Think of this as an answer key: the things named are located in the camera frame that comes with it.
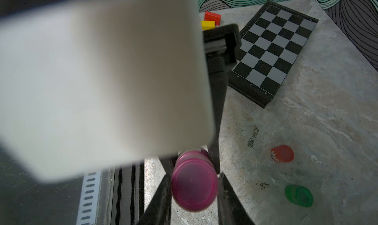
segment green bottle cap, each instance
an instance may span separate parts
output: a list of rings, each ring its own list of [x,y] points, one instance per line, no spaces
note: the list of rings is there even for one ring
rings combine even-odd
[[[297,185],[288,185],[285,188],[286,198],[293,204],[302,206],[302,207],[311,207],[314,203],[314,197],[311,194],[309,189],[297,186]]]
[[[305,187],[299,187],[295,192],[295,199],[303,207],[311,207],[314,203],[314,197],[311,191]]]

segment chessboard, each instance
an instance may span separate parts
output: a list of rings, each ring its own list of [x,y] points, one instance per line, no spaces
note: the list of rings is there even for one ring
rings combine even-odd
[[[261,107],[272,101],[318,20],[266,2],[240,32],[229,86]]]

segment black square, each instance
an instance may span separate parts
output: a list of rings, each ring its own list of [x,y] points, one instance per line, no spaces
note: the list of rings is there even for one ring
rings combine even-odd
[[[267,39],[268,41],[273,41],[276,38],[277,34],[272,33],[271,31],[265,30],[261,37]]]
[[[257,45],[253,45],[252,48],[248,51],[251,55],[257,58],[261,58],[262,55],[265,53],[265,50],[258,47]]]
[[[288,73],[290,68],[291,68],[292,64],[281,59],[281,58],[278,58],[278,60],[276,61],[276,63],[273,65],[273,67],[281,70],[282,72],[284,73]]]
[[[270,46],[267,49],[267,51],[269,51],[270,53],[272,53],[272,54],[274,54],[275,56],[278,56],[278,57],[281,55],[283,50],[284,50],[284,48],[276,45],[275,43],[270,44]]]
[[[269,92],[270,94],[275,95],[277,90],[280,88],[280,85],[272,79],[266,77],[260,85],[260,87]]]
[[[240,76],[244,78],[246,78],[251,71],[252,71],[252,68],[246,64],[243,64],[242,62],[240,62],[234,69],[234,72],[236,72],[237,74],[239,74]]]
[[[256,25],[259,25],[260,27],[263,27],[263,28],[267,28],[268,25],[270,24],[269,21],[263,19],[263,18],[259,18],[256,22],[255,22]]]
[[[292,31],[287,30],[286,28],[282,28],[278,35],[290,40],[293,37],[294,33]]]
[[[273,20],[272,20],[272,23],[275,23],[281,27],[283,27],[285,25],[287,20],[283,19],[283,18],[280,18],[280,17],[275,17]]]
[[[251,43],[255,43],[258,38],[259,38],[258,35],[251,33],[251,32],[247,32],[247,34],[245,34],[245,36],[243,37],[243,39],[246,39],[247,41],[249,41]]]
[[[243,51],[243,50],[241,50],[241,49],[237,50],[237,51],[235,52],[236,59],[239,60],[239,61],[241,61],[242,58],[244,58],[244,56],[245,56],[246,53],[247,53],[247,52],[245,52],[245,51]]]
[[[300,46],[297,43],[294,43],[292,41],[289,41],[285,49],[299,55],[302,48],[303,46]]]
[[[274,14],[274,15],[277,15],[278,12],[280,12],[280,9],[276,8],[274,6],[269,6],[269,8],[267,9],[267,12]]]
[[[292,14],[290,16],[290,18],[289,18],[289,21],[292,22],[292,23],[300,25],[300,23],[303,21],[303,19],[299,18],[298,16],[295,16],[294,14]]]
[[[299,26],[297,31],[295,32],[296,34],[299,34],[303,37],[309,38],[309,35],[311,34],[311,31],[309,29],[306,29],[304,27]]]
[[[259,60],[253,69],[256,69],[257,71],[259,71],[260,73],[266,76],[272,69],[272,66],[262,60]]]

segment perforated metal strip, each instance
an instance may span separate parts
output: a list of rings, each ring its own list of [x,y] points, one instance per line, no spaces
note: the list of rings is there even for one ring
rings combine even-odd
[[[94,225],[96,223],[100,179],[101,171],[84,175],[76,225]]]

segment red bottle cap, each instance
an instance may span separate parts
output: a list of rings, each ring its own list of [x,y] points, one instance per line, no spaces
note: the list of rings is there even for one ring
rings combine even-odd
[[[272,159],[278,163],[288,163],[294,159],[294,152],[287,145],[274,147],[270,151],[270,155]]]

